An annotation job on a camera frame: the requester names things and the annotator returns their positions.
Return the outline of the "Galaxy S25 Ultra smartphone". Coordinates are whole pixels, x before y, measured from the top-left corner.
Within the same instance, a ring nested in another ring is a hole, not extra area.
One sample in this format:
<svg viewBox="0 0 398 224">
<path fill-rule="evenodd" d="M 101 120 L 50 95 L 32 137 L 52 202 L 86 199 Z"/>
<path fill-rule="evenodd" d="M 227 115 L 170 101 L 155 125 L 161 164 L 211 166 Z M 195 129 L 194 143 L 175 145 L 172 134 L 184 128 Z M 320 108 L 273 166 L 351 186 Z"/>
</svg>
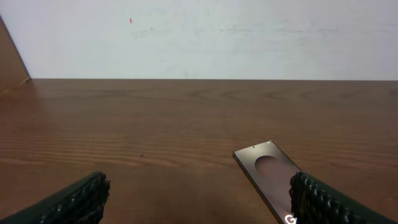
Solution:
<svg viewBox="0 0 398 224">
<path fill-rule="evenodd" d="M 233 157 L 277 222 L 296 224 L 289 190 L 300 168 L 273 141 L 234 151 Z"/>
</svg>

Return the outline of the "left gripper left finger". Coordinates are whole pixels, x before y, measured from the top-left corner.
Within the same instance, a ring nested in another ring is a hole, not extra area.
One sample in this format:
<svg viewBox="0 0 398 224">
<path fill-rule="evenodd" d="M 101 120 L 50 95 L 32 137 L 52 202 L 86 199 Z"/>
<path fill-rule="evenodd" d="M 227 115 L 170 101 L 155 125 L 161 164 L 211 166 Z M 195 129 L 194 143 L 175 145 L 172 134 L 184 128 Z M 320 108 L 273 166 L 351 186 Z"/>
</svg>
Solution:
<svg viewBox="0 0 398 224">
<path fill-rule="evenodd" d="M 110 181 L 94 172 L 13 215 L 1 224 L 98 224 L 109 197 Z"/>
</svg>

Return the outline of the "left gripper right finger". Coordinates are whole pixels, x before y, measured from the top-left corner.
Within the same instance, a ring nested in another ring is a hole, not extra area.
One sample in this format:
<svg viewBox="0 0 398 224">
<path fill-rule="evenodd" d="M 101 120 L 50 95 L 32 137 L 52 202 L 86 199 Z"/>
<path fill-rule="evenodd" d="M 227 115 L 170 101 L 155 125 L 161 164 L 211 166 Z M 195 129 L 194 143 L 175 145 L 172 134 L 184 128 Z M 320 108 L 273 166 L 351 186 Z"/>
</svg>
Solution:
<svg viewBox="0 0 398 224">
<path fill-rule="evenodd" d="M 306 172 L 290 179 L 291 212 L 301 224 L 397 224 Z"/>
</svg>

